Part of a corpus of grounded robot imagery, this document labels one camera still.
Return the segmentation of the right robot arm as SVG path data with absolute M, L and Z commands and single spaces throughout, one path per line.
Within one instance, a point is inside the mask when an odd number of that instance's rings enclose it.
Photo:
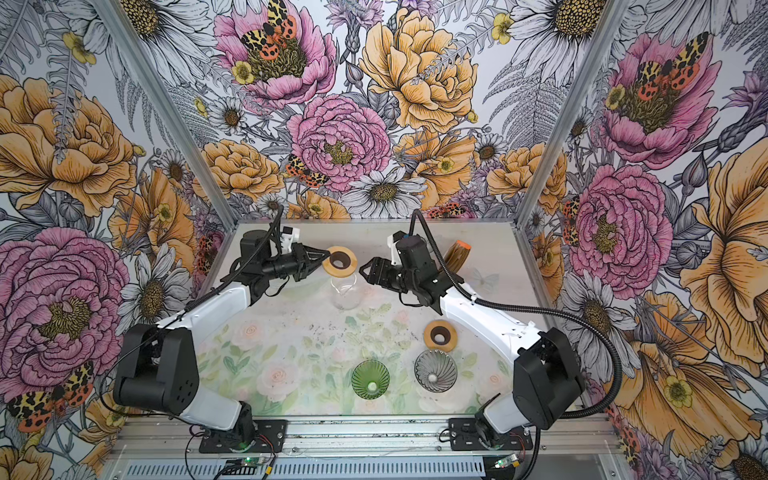
M 475 429 L 490 445 L 518 427 L 548 430 L 583 393 L 584 380 L 567 336 L 524 323 L 484 305 L 463 279 L 438 263 L 426 241 L 401 231 L 388 238 L 388 258 L 374 257 L 359 268 L 367 283 L 412 294 L 482 339 L 512 370 L 513 386 L 491 397 L 475 414 Z

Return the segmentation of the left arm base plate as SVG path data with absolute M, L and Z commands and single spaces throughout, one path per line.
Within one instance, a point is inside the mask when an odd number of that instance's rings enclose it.
M 255 419 L 250 425 L 236 425 L 229 431 L 206 431 L 198 451 L 201 454 L 280 453 L 287 427 L 287 420 Z

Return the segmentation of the green glass dripper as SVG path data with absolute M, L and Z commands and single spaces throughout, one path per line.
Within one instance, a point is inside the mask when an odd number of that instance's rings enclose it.
M 379 360 L 369 359 L 358 364 L 351 373 L 351 387 L 364 400 L 375 400 L 383 396 L 390 384 L 387 367 Z

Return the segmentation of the brown coffee filter stack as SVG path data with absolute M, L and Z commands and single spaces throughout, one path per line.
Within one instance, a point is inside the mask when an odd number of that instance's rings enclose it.
M 472 247 L 461 240 L 456 240 L 443 255 L 443 260 L 449 271 L 458 273 L 466 263 Z

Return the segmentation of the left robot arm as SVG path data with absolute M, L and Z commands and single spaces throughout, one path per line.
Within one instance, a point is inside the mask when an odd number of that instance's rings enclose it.
M 330 257 L 292 234 L 278 227 L 245 233 L 239 258 L 218 286 L 155 325 L 129 328 L 116 364 L 114 401 L 196 425 L 227 449 L 250 448 L 257 438 L 250 405 L 201 385 L 196 350 L 259 301 L 272 281 L 299 282 Z

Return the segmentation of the clear glass carafe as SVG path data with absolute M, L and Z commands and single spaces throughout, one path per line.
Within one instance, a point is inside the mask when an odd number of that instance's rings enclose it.
M 352 310 L 361 303 L 363 291 L 356 274 L 344 278 L 332 277 L 330 286 L 331 302 L 337 309 Z

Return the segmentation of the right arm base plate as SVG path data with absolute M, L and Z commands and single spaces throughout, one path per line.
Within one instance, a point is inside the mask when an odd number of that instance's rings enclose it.
M 476 418 L 453 417 L 447 422 L 447 440 L 452 451 L 529 451 L 533 448 L 531 433 L 516 427 L 498 433 Z

